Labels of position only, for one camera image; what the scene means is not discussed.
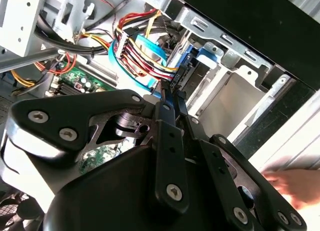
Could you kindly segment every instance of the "black panel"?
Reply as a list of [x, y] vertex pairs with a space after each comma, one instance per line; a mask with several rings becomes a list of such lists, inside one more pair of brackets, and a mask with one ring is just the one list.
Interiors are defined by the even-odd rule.
[[311, 88], [320, 88], [320, 25], [288, 0], [184, 0]]
[[151, 208], [153, 163], [153, 152], [139, 146], [67, 184], [51, 203], [43, 230], [225, 230], [221, 203], [209, 172], [190, 162], [186, 162], [188, 212], [171, 223]]
[[243, 134], [243, 138], [235, 141], [237, 149], [249, 159], [314, 93], [299, 81], [293, 83], [289, 90]]

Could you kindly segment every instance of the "connector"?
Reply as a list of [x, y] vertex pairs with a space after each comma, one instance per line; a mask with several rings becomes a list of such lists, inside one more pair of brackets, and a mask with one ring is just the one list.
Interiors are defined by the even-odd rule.
[[127, 39], [131, 38], [134, 41], [136, 41], [137, 36], [139, 34], [139, 29], [138, 28], [134, 28], [134, 27], [128, 27], [125, 30], [122, 31], [122, 36], [121, 39], [119, 41], [119, 45], [118, 45], [118, 49], [115, 53], [115, 56], [119, 59], [122, 51], [126, 45]]
[[125, 44], [127, 42], [127, 38], [128, 38], [128, 35], [125, 33], [125, 32], [122, 32], [122, 36], [121, 36], [121, 39], [119, 41], [119, 44], [118, 44], [118, 48], [115, 52], [115, 56], [119, 59], [121, 57], [121, 54], [122, 54], [122, 51], [125, 47]]

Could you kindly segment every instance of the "round hole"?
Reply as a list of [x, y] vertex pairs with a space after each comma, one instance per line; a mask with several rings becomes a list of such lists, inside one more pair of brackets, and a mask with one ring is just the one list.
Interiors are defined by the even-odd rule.
[[149, 126], [148, 125], [143, 125], [143, 126], [141, 126], [140, 128], [139, 128], [139, 132], [141, 133], [141, 134], [143, 134], [143, 133], [145, 133], [145, 132], [148, 132], [149, 131]]
[[136, 102], [140, 102], [141, 100], [138, 96], [134, 96], [134, 95], [132, 96], [132, 99]]
[[163, 105], [163, 107], [166, 109], [166, 110], [170, 110], [170, 107], [166, 104]]
[[222, 168], [219, 167], [219, 172], [222, 173], [223, 175], [226, 173]]

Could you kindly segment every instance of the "human hand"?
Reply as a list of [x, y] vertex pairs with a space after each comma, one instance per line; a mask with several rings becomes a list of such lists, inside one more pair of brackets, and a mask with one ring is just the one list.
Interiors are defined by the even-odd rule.
[[295, 169], [262, 175], [296, 210], [320, 204], [320, 170]]

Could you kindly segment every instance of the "metal bracket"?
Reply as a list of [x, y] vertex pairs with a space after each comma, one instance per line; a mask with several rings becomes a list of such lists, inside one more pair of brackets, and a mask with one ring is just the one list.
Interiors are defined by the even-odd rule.
[[0, 25], [0, 46], [24, 57], [33, 43], [33, 33], [45, 0], [1, 0], [6, 5]]
[[45, 6], [44, 11], [48, 14], [53, 12], [51, 7], [58, 10], [55, 19], [48, 19], [49, 24], [60, 37], [69, 41], [73, 41], [74, 35], [80, 33], [95, 7], [93, 3], [87, 7], [85, 0], [46, 0], [46, 4], [49, 6]]
[[181, 26], [193, 32], [200, 38], [215, 40], [228, 49], [233, 50], [241, 58], [243, 58], [256, 68], [260, 68], [260, 66], [263, 65], [270, 70], [273, 67], [271, 63], [267, 62], [262, 57], [247, 48], [245, 45], [227, 35], [220, 28], [216, 27], [211, 22], [204, 19], [201, 15], [197, 14], [187, 7], [182, 8], [175, 21], [177, 23], [180, 23]]

